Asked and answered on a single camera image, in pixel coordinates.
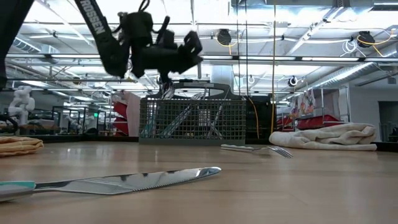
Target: ceiling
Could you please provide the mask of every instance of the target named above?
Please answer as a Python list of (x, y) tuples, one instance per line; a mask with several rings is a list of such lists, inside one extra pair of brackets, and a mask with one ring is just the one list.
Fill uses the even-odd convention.
[[(20, 29), (19, 37), (27, 43), (40, 48), (42, 44), (50, 45), (57, 49), (60, 54), (97, 54), (95, 43), (92, 36), (81, 16), (76, 9), (72, 0), (48, 0), (48, 6), (51, 10), (39, 4), (38, 1), (32, 6), (25, 23)], [(116, 28), (119, 22), (117, 13), (119, 11), (134, 12), (138, 9), (141, 1), (139, 0), (97, 0), (97, 3), (106, 16), (112, 28)], [(351, 37), (358, 36), (361, 30), (370, 31), (376, 42), (390, 40), (384, 44), (377, 46), (382, 50), (391, 44), (396, 44), (397, 39), (391, 36), (391, 30), (398, 24), (395, 19), (398, 17), (397, 11), (369, 11), (358, 13), (348, 9), (335, 19), (330, 19), (326, 24), (317, 28), (317, 23), (330, 11), (331, 7), (313, 6), (313, 7), (297, 7), (284, 6), (277, 8), (275, 35), (277, 41), (275, 43), (276, 55), (291, 56), (311, 56), (311, 57), (363, 57), (362, 54), (372, 55), (376, 51), (373, 47), (360, 48), (351, 53), (345, 54), (344, 46)], [(203, 55), (272, 55), (274, 53), (274, 30), (272, 28), (274, 15), (273, 7), (264, 7), (257, 10), (249, 9), (244, 13), (240, 10), (238, 15), (232, 13), (230, 0), (151, 0), (147, 12), (152, 14), (155, 23), (154, 29), (159, 29), (166, 15), (171, 17), (168, 28), (175, 32), (175, 38), (178, 42), (190, 30), (196, 30), (199, 33), (203, 45)], [(239, 44), (233, 45), (229, 51), (229, 47), (221, 46), (215, 38), (219, 29), (229, 29), (229, 33), (235, 42), (237, 36), (241, 38)], [(302, 38), (306, 32), (314, 30), (310, 38), (303, 42), (291, 54), (289, 51), (297, 41)], [(90, 41), (90, 45), (76, 35), (76, 31)], [(25, 53), (17, 47), (10, 49), (10, 54)], [(23, 66), (36, 70), (40, 73), (49, 74), (48, 66), (37, 66), (34, 62), (38, 60), (32, 59), (13, 59), (14, 62)], [(81, 77), (83, 79), (109, 79), (112, 78), (104, 71), (103, 67), (97, 66), (70, 66), (64, 67), (53, 66), (52, 75), (57, 73), (56, 78), (65, 79), (73, 77)], [(212, 76), (212, 67), (218, 66), (217, 63), (205, 62), (201, 65), (202, 79), (209, 80)], [(287, 79), (296, 76), (299, 80), (303, 80), (301, 86), (314, 82), (335, 70), (344, 67), (344, 65), (315, 65), (300, 63), (297, 65), (278, 64), (275, 66), (275, 88), (282, 91), (290, 89), (287, 86)], [(272, 65), (253, 64), (246, 65), (243, 61), (240, 65), (231, 63), (233, 73), (237, 79), (241, 79), (241, 88), (246, 89), (246, 75), (250, 75), (256, 80), (254, 85), (250, 85), (251, 90), (270, 90), (272, 88)], [(147, 76), (134, 82), (124, 83), (107, 83), (103, 82), (83, 82), (74, 85), (72, 82), (49, 83), (49, 85), (63, 85), (69, 88), (87, 88), (104, 87), (114, 89), (137, 89), (137, 90), (153, 90), (157, 89), (155, 84), (157, 71), (146, 71)], [(184, 74), (171, 74), (173, 79), (192, 78), (196, 79), (198, 68), (193, 67)], [(367, 80), (378, 74), (362, 77)], [(377, 83), (370, 85), (377, 88)]]

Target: knife handle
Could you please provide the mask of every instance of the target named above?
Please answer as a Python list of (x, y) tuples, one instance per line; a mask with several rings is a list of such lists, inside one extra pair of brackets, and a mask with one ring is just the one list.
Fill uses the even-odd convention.
[(33, 181), (0, 182), (0, 202), (31, 196), (35, 186)]

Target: tan cloth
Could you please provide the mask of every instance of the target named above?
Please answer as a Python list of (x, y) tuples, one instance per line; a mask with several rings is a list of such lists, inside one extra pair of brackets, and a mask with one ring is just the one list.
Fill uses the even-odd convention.
[(297, 149), (375, 151), (376, 128), (370, 124), (341, 124), (291, 133), (274, 132), (269, 141), (276, 146)]
[(43, 141), (28, 137), (0, 137), (0, 157), (35, 153), (43, 148)]

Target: table surface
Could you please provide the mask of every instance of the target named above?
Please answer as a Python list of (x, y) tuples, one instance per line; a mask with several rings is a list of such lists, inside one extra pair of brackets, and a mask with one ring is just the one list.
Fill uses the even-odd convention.
[(1, 223), (395, 223), (398, 154), (131, 142), (46, 144), (37, 154), (0, 159), (0, 180), (37, 182), (218, 166), (189, 184), (111, 197), (42, 193), (0, 203)]

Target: ceiling duct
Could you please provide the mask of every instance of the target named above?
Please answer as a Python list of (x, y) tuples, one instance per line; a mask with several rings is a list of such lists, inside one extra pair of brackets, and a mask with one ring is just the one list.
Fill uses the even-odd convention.
[[(28, 54), (59, 54), (60, 51), (55, 47), (52, 47), (48, 44), (40, 44), (36, 42), (31, 42), (27, 40), (23, 35), (17, 35), (14, 41), (12, 42), (12, 46), (22, 50)], [(40, 58), (43, 62), (48, 62), (51, 64), (58, 63), (59, 59), (55, 58)]]
[[(392, 44), (382, 50), (380, 52), (385, 57), (396, 58), (398, 57), (398, 44)], [(377, 57), (376, 53), (370, 55), (370, 57)], [(376, 62), (368, 62), (361, 63), (357, 66), (346, 67), (340, 70), (337, 70), (329, 75), (324, 76), (316, 82), (309, 84), (305, 88), (301, 88), (298, 91), (304, 91), (311, 88), (325, 87), (325, 86), (340, 86), (344, 83), (347, 83), (351, 80), (359, 78), (364, 75), (369, 75), (370, 73), (376, 72), (379, 70), (379, 66)]]

